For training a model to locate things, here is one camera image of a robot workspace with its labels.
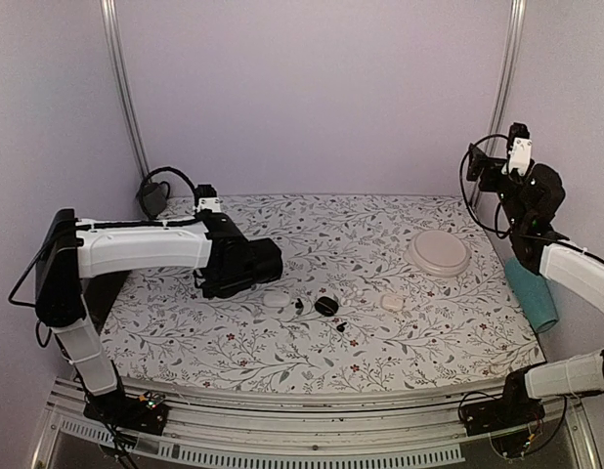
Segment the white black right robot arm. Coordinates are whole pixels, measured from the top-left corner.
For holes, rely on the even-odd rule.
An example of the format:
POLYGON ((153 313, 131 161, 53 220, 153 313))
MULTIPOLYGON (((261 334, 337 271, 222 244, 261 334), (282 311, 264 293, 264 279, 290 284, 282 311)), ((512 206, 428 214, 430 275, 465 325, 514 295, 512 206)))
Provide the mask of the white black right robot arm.
MULTIPOLYGON (((475 144, 468 147, 466 157, 466 179, 498 196, 520 265, 565 287, 604 315, 604 260, 576 246, 551 225, 565 198, 559 174, 542 163, 515 168, 509 157, 489 157, 475 144)), ((599 394, 604 394, 604 347, 510 373, 505 397, 496 402, 495 418, 501 425, 514 426, 531 412, 533 401, 599 394)))

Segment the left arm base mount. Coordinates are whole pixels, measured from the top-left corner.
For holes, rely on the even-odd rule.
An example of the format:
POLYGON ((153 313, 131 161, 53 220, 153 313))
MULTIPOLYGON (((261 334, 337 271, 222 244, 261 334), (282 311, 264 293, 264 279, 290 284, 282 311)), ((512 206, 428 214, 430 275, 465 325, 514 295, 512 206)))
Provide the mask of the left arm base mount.
POLYGON ((161 436, 170 407, 151 405, 149 400, 127 396, 116 390, 100 396, 88 396, 84 416, 108 426, 161 436))

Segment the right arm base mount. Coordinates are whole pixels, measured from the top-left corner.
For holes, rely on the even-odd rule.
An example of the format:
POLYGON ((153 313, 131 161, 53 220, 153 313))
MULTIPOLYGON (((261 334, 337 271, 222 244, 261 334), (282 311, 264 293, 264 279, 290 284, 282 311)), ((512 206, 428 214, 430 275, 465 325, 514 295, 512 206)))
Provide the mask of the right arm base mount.
POLYGON ((505 385, 499 398, 484 392, 467 393, 457 415, 468 436, 477 436, 538 422, 545 417, 540 400, 529 397, 526 389, 505 385))

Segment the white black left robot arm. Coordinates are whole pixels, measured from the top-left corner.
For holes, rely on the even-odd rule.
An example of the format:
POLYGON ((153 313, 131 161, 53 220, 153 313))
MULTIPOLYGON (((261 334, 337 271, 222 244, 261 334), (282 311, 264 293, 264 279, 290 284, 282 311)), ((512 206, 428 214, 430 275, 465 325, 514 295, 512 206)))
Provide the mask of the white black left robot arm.
POLYGON ((42 246, 25 269, 35 275, 31 302, 9 294, 10 304, 29 307, 63 345, 68 359, 114 424, 134 416, 132 399, 92 323, 82 280, 117 272, 181 267, 198 273, 206 299, 227 299, 256 284, 280 279, 279 247, 269 238, 249 240, 225 214, 211 209, 174 220, 97 222, 71 209, 56 213, 42 246))

